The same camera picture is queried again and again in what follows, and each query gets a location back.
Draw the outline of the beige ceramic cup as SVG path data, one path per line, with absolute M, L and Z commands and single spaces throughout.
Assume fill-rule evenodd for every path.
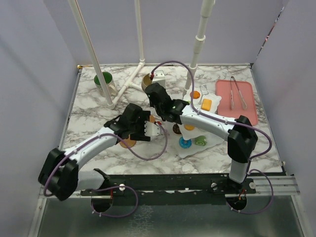
M 146 74 L 143 76 L 142 82 L 141 82 L 141 88 L 143 91 L 145 91 L 146 87 L 152 84 L 152 77 L 151 74 Z

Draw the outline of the chocolate donut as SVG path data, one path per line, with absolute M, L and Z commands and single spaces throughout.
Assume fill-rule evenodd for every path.
M 181 134 L 182 134 L 181 131 L 180 131 L 179 125 L 176 124 L 176 123 L 173 125 L 172 131 L 173 131 L 173 133 L 176 134 L 176 135 L 181 135 Z

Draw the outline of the orange cookie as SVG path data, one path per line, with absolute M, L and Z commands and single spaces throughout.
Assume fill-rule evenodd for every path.
M 193 92 L 193 98 L 198 99 L 200 97 L 200 93 L 198 91 Z

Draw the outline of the yellow round biscuit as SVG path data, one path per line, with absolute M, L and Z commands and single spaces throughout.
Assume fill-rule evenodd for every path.
M 188 131 L 192 131 L 192 130 L 194 130 L 195 126 L 186 124 L 186 125 L 184 125 L 184 128 Z

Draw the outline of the blue frosted donut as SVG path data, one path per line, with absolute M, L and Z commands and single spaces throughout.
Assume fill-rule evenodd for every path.
M 183 137 L 180 137 L 179 138 L 179 146 L 182 148 L 182 149 L 188 149 L 192 146 L 192 140 L 189 139 L 189 140 L 185 140 Z

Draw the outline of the white tiered serving stand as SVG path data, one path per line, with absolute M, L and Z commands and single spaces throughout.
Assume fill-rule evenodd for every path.
M 204 112 L 216 113 L 222 97 L 217 96 L 213 93 L 209 93 L 206 85 L 201 85 L 197 91 L 200 93 L 200 97 L 198 99 L 193 99 L 194 106 L 198 110 L 201 110 L 201 104 L 202 104 L 203 99 L 210 99 L 210 100 L 212 100 L 212 107 L 211 107 L 210 111 L 204 110 Z M 182 134 L 176 135 L 172 131 L 172 127 L 174 124 L 175 123 L 167 122 L 166 127 L 167 127 L 167 131 L 170 134 L 171 146 L 176 150 L 176 154 L 180 158 L 186 158 L 188 156 L 192 156 L 198 152 L 202 152 L 208 148 L 212 148 L 212 147 L 219 145 L 223 142 L 223 139 L 215 134 L 208 133 L 208 132 L 206 132 L 202 129 L 199 129 L 197 127 L 195 127 L 194 130 L 192 130 L 192 131 L 188 131 L 184 128 L 184 125 L 179 125 L 180 131 Z M 207 140 L 206 146 L 195 145 L 195 138 L 202 136 L 202 135 L 206 137 L 206 140 Z M 182 149 L 178 143 L 180 137 L 183 137 L 185 140 L 191 139 L 192 146 L 188 149 Z

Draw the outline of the pink serving tray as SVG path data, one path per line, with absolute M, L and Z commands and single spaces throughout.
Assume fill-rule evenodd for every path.
M 254 92 L 249 82 L 218 80 L 215 89 L 216 95 L 222 97 L 217 108 L 218 115 L 236 119 L 245 116 L 253 126 L 258 124 Z

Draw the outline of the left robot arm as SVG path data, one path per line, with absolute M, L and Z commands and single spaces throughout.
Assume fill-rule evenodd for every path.
M 165 135 L 160 123 L 150 122 L 150 115 L 150 111 L 130 103 L 121 115 L 107 121 L 90 138 L 68 150 L 52 149 L 38 177 L 44 186 L 43 194 L 64 201 L 79 189 L 80 169 L 102 151 L 119 142 L 125 143 L 127 138 L 149 142 L 152 136 Z

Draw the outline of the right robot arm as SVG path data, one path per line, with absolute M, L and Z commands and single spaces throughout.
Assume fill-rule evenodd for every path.
M 145 93 L 158 116 L 163 121 L 180 125 L 193 125 L 212 133 L 228 143 L 228 155 L 232 159 L 227 188 L 238 193 L 245 186 L 247 167 L 258 136 L 249 119 L 221 117 L 212 113 L 202 113 L 194 108 L 193 102 L 171 99 L 166 89 L 158 83 L 146 87 Z

